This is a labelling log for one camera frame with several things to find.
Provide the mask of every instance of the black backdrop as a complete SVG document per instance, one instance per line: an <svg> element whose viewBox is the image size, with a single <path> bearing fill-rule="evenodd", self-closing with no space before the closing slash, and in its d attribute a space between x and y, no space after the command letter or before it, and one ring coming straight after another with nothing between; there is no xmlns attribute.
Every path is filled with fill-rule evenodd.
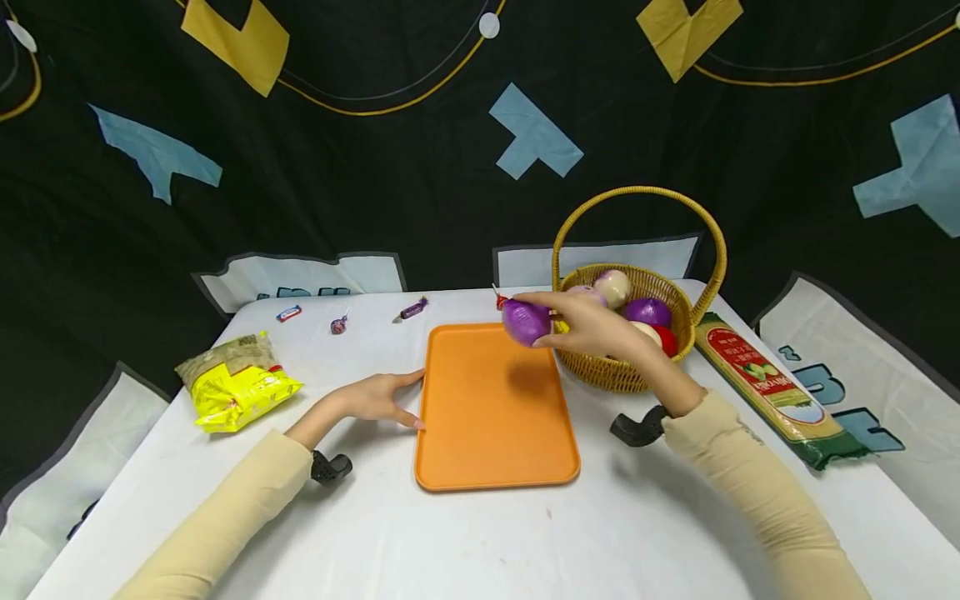
<svg viewBox="0 0 960 600"><path fill-rule="evenodd" d="M237 27L251 5L207 2ZM415 82L496 8L264 4L291 36L284 78L345 97ZM743 15L677 83L636 24L646 4L507 0L499 36L435 93L351 116L286 85L257 94L180 29L176 0L13 2L6 10L38 42L42 88L30 103L30 55L4 46L0 67L20 68L0 111L29 107L0 123L0 348L17 366L3 399L0 492L52 454L117 361L176 391L173 367L224 326L192 274L243 252L378 251L396 253L409 290L485 287L492 248L550 244L577 205L629 184L676 189L716 217L730 248L722 294L748 321L802 271L960 384L960 322L949 316L960 240L916 206L864 219L852 194L900 167L891 121L960 92L960 35L843 81L762 85L843 79L893 59L950 26L953 2L742 0ZM382 110L439 79L378 100L321 98ZM565 178L541 162L519 180L495 166L514 137L488 110L509 83L584 152ZM88 104L211 157L219 186L174 175L172 203L154 198ZM665 200L617 199L571 241L699 229ZM701 245L693 276L706 278L712 261Z"/></svg>

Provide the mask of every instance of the candy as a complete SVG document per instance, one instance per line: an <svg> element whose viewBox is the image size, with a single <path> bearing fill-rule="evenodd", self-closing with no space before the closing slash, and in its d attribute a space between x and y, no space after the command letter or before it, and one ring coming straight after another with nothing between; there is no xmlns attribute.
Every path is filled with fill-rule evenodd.
<svg viewBox="0 0 960 600"><path fill-rule="evenodd" d="M411 304L410 306L407 306L406 308L401 310L400 314L396 315L396 318L394 319L394 323L400 323L402 321L406 321L407 319L420 314L421 312L423 312L423 308L429 303L430 302L429 300L426 299L426 296L420 297L420 299L417 300L416 304Z"/></svg>
<svg viewBox="0 0 960 600"><path fill-rule="evenodd" d="M333 335L340 335L344 331L347 331L347 315L350 314L350 309L347 309L347 312L344 313L344 316L340 319L334 319L330 322L330 333Z"/></svg>
<svg viewBox="0 0 960 600"><path fill-rule="evenodd" d="M280 314L276 315L276 319L277 319L278 321L280 321L281 323L283 323L283 322L285 322L285 321L288 321L288 320L290 320L290 319L293 319L294 317L296 317L296 316L297 316L298 314L300 314L301 312L303 312L303 310L300 308L300 305L297 304L296 306L291 306L290 308L288 308L288 309L284 310L283 312L281 312Z"/></svg>
<svg viewBox="0 0 960 600"><path fill-rule="evenodd" d="M496 289L496 285L491 283L493 287L493 293L496 294L496 309L503 310L503 302L506 301L506 296L500 296L500 290Z"/></svg>

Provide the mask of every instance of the basket handle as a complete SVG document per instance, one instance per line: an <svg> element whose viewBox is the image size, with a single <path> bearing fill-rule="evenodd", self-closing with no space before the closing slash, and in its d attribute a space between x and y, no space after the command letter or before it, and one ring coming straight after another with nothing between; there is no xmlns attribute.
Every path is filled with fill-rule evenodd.
<svg viewBox="0 0 960 600"><path fill-rule="evenodd" d="M723 278L727 274L727 243L724 241L723 232L720 231L720 226L717 225L717 222L713 220L713 217L710 216L710 213L708 213L702 206L679 192L662 187L655 187L653 185L628 185L626 187L617 187L610 191L594 196L583 204L580 204L580 207L574 210L573 214L567 217L564 225L560 227L560 231L557 232L557 239L553 243L553 260L551 262L551 268L553 270L554 291L560 291L560 248L564 246L564 240L566 239L566 235L570 231L570 228L572 228L573 224L577 222L577 219L583 216L585 212L594 206L602 203L607 198L622 196L624 194L659 194L667 198L672 198L673 200L690 207L690 209L697 213L697 215L704 220L704 223L707 224L707 229L710 230L710 234L713 236L713 243L716 246L717 261L716 264L713 265L713 273L710 275L710 281L708 281L707 287L704 288L704 292L700 295L700 299L697 300L697 303L693 306L693 312L690 313L690 319L694 326L700 324L700 320L704 318L704 313L707 312L707 307L710 306L710 303L713 302L714 298L716 298L717 292L720 291L720 284L723 283Z"/></svg>

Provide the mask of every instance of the pasta package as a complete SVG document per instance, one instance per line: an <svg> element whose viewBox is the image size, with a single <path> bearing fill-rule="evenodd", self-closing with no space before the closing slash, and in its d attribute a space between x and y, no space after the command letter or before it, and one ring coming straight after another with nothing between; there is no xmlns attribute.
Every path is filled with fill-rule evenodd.
<svg viewBox="0 0 960 600"><path fill-rule="evenodd" d="M175 371L193 398L196 424L210 433L239 431L303 386L276 362L266 331L230 340Z"/></svg>
<svg viewBox="0 0 960 600"><path fill-rule="evenodd" d="M805 463L823 470L870 450L714 313L696 329L697 349Z"/></svg>

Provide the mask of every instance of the yellow curved line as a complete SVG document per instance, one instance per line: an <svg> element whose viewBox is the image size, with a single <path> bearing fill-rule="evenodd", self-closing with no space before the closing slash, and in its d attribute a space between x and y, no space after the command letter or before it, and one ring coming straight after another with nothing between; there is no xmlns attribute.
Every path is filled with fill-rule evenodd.
<svg viewBox="0 0 960 600"><path fill-rule="evenodd" d="M16 14L13 13L13 9L10 8L10 5L7 4L6 0L4 0L4 6L7 7L7 11L10 13L13 22L19 23L20 21L17 20ZM0 123L13 119L15 116L22 114L25 110L28 110L30 107L32 107L36 102L36 99L40 97L40 64L36 61L36 57L34 56L33 52L28 50L27 54L30 55L30 60L34 64L34 88L30 90L30 95L27 96L23 102L14 107L13 110L0 113Z"/></svg>
<svg viewBox="0 0 960 600"><path fill-rule="evenodd" d="M699 64L694 64L693 68L695 68L701 75L706 75L707 77L714 79L718 82L723 82L724 84L731 84L731 85L747 85L750 87L809 87L811 85L835 84L837 82L843 82L848 79L853 79L854 77L859 77L860 75L863 75L865 73L870 73L871 71L876 71L878 68L884 67L890 64L891 62L896 62L897 60L900 60L907 55L913 54L914 52L920 50L924 46L935 42L936 40L940 39L941 37L945 36L946 34L956 29L957 29L957 26L955 24L950 25L939 34L931 36L925 39L924 41L920 42L916 46L913 46L912 48L907 48L903 52L893 57L890 57L887 60L881 60L877 64L872 64L862 69L853 71L852 73L847 73L845 75L838 75L837 77L828 77L826 79L815 79L815 80L808 80L805 82L762 82L762 81L751 81L751 80L742 80L742 79L730 79L728 77L723 77L722 75L717 75L716 73L711 73L710 71L707 71L704 67L700 66Z"/></svg>
<svg viewBox="0 0 960 600"><path fill-rule="evenodd" d="M176 2L177 4L179 4L181 7L185 7L185 5L183 4L183 0L174 0L174 2ZM496 7L496 11L495 11L495 14L496 14L497 16L500 16L500 11L503 10L503 5L505 5L505 4L507 4L507 0L500 0L500 5L499 5L498 7ZM417 104L423 102L424 100L426 100L427 98L429 98L435 91L437 91L438 89L440 89L441 87L443 87L444 85L446 85L446 82L448 82L448 81L450 81L451 79L453 79L453 76L456 75L457 73L459 73L460 70L461 70L462 68L464 68L464 66L467 65L467 62L473 57L473 55L476 53L476 51L480 49L480 44L483 43L483 40L484 40L484 37L483 37L483 36L480 36L480 39L477 40L477 43L473 44L473 47L470 49L470 51L467 53L467 55L464 57L464 59L461 60L460 63L457 64L457 66L453 67L453 70L450 71L449 73L447 73L446 77L444 77L443 79L441 79L438 84L436 84L436 85L434 85L433 87L431 87L430 89L426 90L426 91L423 92L420 96L417 96L417 97L414 98L413 100L409 100L409 101L407 101L407 102L404 102L403 104L396 105L395 107L383 108L383 109L381 109L381 110L343 110L342 108L336 108L336 107L333 107L333 106L327 104L326 102L323 102L323 101L321 101L321 100L317 100L316 98L314 98L314 97L311 96L310 94L306 93L305 91L303 91L303 90L300 89L299 87L296 87L296 86L293 85L293 84L289 84L289 83L283 81L283 79L280 78L280 77L276 78L276 81L277 81L279 84L281 84L281 85L283 85L283 86L285 86L285 87L288 87L288 88L292 89L293 91L297 92L300 96L303 96L304 98L306 98L306 99L309 100L310 102L314 103L315 105L318 105L318 106L320 106L320 107L326 108L327 110L331 110L331 111L333 111L333 112L337 112L337 113L339 113L339 114L345 114L346 116L351 116L351 117L373 117L373 116L377 116L377 115L380 115L380 114L390 114L391 112L397 112L398 110L404 110L405 108L409 108L409 107L411 107L411 106L413 106L413 105L417 105Z"/></svg>

